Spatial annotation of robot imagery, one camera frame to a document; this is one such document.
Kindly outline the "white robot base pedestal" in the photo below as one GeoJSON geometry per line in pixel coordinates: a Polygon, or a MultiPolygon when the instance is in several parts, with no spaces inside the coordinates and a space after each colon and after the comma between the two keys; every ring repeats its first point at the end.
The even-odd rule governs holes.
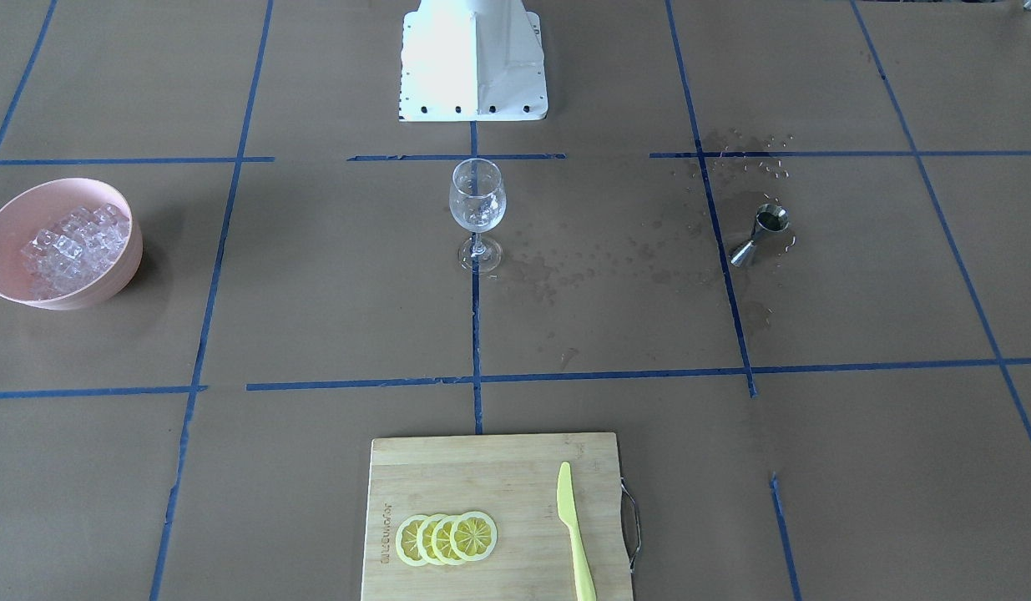
{"type": "Polygon", "coordinates": [[[522,1],[422,1],[402,24],[398,119],[546,119],[541,19],[522,1]]]}

